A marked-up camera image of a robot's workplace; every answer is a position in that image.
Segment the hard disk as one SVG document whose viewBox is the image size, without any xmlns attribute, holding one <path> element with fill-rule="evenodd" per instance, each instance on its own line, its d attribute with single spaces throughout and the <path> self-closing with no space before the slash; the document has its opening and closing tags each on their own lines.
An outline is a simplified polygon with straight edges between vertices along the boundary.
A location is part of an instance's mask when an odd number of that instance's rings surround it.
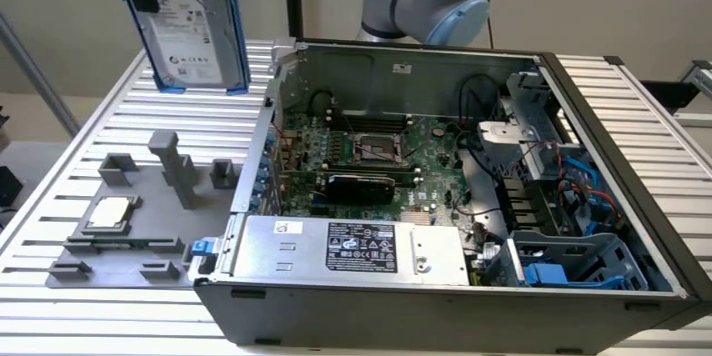
<svg viewBox="0 0 712 356">
<path fill-rule="evenodd" d="M 246 46 L 230 42 L 226 0 L 157 0 L 157 4 L 157 13 L 130 12 L 157 90 L 246 93 L 252 80 Z"/>
</svg>

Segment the blue plastic disk carrier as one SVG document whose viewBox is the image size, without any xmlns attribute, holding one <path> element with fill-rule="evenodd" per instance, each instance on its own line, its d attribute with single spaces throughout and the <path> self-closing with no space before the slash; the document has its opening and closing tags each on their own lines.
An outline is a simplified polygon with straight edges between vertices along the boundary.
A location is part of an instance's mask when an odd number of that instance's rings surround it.
<svg viewBox="0 0 712 356">
<path fill-rule="evenodd" d="M 565 287 L 568 278 L 564 268 L 552 263 L 530 263 L 524 268 L 526 284 L 532 287 Z"/>
</svg>

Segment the black RAM slot bank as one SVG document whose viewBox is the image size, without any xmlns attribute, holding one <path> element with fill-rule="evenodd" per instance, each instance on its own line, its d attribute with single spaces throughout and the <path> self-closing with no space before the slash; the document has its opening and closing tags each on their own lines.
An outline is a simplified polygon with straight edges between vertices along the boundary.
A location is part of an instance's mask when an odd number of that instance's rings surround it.
<svg viewBox="0 0 712 356">
<path fill-rule="evenodd" d="M 357 133 L 398 133 L 405 127 L 406 120 L 402 117 L 342 115 L 330 122 L 332 130 Z"/>
</svg>

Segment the silver CPU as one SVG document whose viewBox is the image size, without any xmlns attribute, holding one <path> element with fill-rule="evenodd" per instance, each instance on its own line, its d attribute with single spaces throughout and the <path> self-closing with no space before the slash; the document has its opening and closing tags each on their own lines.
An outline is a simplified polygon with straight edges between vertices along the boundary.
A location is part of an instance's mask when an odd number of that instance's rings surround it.
<svg viewBox="0 0 712 356">
<path fill-rule="evenodd" d="M 104 197 L 98 200 L 88 218 L 88 228 L 117 228 L 130 211 L 128 197 Z"/>
</svg>

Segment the black box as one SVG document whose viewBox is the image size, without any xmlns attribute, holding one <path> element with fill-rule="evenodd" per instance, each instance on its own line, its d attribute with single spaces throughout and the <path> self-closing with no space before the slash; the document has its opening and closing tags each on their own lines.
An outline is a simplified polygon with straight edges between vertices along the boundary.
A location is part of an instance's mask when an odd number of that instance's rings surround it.
<svg viewBox="0 0 712 356">
<path fill-rule="evenodd" d="M 9 207 L 24 188 L 21 181 L 6 166 L 0 166 L 0 207 Z"/>
</svg>

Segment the grey parts rack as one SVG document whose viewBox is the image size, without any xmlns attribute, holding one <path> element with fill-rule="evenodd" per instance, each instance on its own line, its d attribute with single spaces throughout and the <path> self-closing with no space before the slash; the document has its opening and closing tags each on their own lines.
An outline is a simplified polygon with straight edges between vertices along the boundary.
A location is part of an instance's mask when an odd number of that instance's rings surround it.
<svg viewBox="0 0 712 356">
<path fill-rule="evenodd" d="M 138 165 L 128 153 L 104 157 L 97 193 L 68 237 L 180 238 L 184 247 L 170 252 L 72 247 L 64 240 L 45 280 L 49 288 L 190 288 L 192 244 L 225 231 L 240 167 L 224 158 L 194 165 L 178 151 L 172 130 L 157 130 L 146 148 L 158 159 L 156 166 Z M 130 198 L 129 214 L 117 228 L 88 228 L 90 212 L 104 197 Z"/>
</svg>

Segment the CPU socket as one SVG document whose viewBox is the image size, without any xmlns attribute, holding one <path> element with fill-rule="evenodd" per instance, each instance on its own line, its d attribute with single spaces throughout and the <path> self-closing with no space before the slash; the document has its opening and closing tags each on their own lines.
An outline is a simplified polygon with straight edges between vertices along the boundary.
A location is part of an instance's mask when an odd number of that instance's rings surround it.
<svg viewBox="0 0 712 356">
<path fill-rule="evenodd" d="M 396 133 L 354 133 L 348 161 L 356 164 L 402 165 L 402 138 Z"/>
</svg>

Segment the green RAM stick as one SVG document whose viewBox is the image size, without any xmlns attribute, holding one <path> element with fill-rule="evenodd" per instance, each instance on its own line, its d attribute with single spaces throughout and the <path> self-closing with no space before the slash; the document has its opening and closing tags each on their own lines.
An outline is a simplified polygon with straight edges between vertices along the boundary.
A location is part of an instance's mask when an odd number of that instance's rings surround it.
<svg viewBox="0 0 712 356">
<path fill-rule="evenodd" d="M 184 243 L 180 238 L 68 237 L 64 243 L 72 247 L 166 249 L 169 252 L 174 248 L 180 250 L 184 247 Z"/>
</svg>

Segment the black graphics card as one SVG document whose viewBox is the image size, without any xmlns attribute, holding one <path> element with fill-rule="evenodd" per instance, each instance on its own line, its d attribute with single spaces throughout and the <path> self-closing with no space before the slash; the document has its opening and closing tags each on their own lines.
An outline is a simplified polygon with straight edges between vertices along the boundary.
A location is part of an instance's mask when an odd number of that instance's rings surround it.
<svg viewBox="0 0 712 356">
<path fill-rule="evenodd" d="M 361 174 L 326 174 L 318 187 L 328 203 L 346 206 L 388 205 L 393 201 L 392 178 Z"/>
</svg>

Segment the silver power supply unit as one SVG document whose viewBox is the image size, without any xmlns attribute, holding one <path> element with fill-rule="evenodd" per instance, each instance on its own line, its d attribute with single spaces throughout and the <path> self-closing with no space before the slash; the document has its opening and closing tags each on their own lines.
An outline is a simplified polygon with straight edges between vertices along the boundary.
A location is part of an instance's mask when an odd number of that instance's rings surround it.
<svg viewBox="0 0 712 356">
<path fill-rule="evenodd" d="M 329 286 L 466 286 L 452 226 L 250 216 L 230 275 L 253 282 Z"/>
</svg>

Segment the green motherboard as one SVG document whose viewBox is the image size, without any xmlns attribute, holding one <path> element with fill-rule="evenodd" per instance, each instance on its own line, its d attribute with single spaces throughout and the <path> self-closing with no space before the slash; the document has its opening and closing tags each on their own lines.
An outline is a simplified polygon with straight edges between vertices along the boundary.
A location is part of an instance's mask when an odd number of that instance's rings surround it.
<svg viewBox="0 0 712 356">
<path fill-rule="evenodd" d="M 293 217 L 402 221 L 434 225 L 457 218 L 454 205 L 469 200 L 462 157 L 466 133 L 446 118 L 402 117 L 402 165 L 356 164 L 348 161 L 354 131 L 330 129 L 342 115 L 305 113 L 285 117 L 280 149 L 280 210 Z M 346 206 L 328 203 L 318 187 L 326 174 L 361 174 L 392 178 L 393 201 L 388 205 Z"/>
</svg>

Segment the silver metal drive cage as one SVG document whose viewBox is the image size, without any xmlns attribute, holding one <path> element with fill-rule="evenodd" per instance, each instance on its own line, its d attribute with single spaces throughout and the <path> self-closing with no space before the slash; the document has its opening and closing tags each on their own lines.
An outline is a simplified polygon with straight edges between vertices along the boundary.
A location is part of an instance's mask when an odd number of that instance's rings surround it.
<svg viewBox="0 0 712 356">
<path fill-rule="evenodd" d="M 505 82 L 493 119 L 477 131 L 494 171 L 509 177 L 553 180 L 562 159 L 580 157 L 585 148 L 560 121 L 560 107 L 540 73 L 513 73 Z"/>
</svg>

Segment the open black PC case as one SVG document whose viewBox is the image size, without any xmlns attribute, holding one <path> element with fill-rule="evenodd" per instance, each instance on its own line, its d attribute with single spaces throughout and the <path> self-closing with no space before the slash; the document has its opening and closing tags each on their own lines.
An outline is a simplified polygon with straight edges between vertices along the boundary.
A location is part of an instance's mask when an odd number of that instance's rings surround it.
<svg viewBox="0 0 712 356">
<path fill-rule="evenodd" d="M 413 65 L 410 74 L 392 72 Z M 513 73 L 540 73 L 560 121 L 585 153 L 558 177 L 494 171 L 477 131 L 493 119 Z M 265 103 L 238 173 L 216 254 L 193 257 L 190 278 L 214 323 L 238 345 L 393 348 L 488 353 L 594 354 L 650 329 L 712 314 L 712 252 L 696 252 L 680 225 L 712 220 L 712 157 L 616 57 L 585 57 L 326 40 L 272 48 Z M 429 226 L 460 232 L 469 284 L 329 286 L 230 275 L 250 216 L 280 210 L 285 117 L 446 118 L 466 133 L 469 200 Z M 529 287 L 514 231 L 628 245 L 645 291 Z"/>
</svg>

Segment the aluminium frame profile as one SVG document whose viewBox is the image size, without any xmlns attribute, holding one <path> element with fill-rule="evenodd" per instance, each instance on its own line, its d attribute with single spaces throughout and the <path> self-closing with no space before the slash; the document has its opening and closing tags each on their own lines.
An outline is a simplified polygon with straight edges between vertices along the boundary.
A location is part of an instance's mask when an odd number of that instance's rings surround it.
<svg viewBox="0 0 712 356">
<path fill-rule="evenodd" d="M 28 50 L 25 49 L 18 36 L 16 35 L 10 23 L 2 13 L 0 12 L 0 42 L 9 52 L 17 66 L 20 67 L 24 76 L 33 85 L 36 92 L 45 105 L 52 111 L 64 131 L 74 137 L 78 132 L 77 120 L 70 112 L 69 107 L 64 103 L 60 95 L 54 91 L 44 73 L 37 66 Z"/>
</svg>

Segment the aluminium frame with black bracket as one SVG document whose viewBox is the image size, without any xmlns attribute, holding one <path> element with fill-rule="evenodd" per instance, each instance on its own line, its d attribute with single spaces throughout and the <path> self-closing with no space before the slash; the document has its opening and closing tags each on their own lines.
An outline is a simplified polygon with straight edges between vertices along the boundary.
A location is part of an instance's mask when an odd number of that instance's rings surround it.
<svg viewBox="0 0 712 356">
<path fill-rule="evenodd" d="M 642 80 L 641 84 L 684 127 L 712 128 L 712 111 L 682 111 L 700 94 L 712 101 L 710 61 L 693 60 L 677 81 Z"/>
</svg>

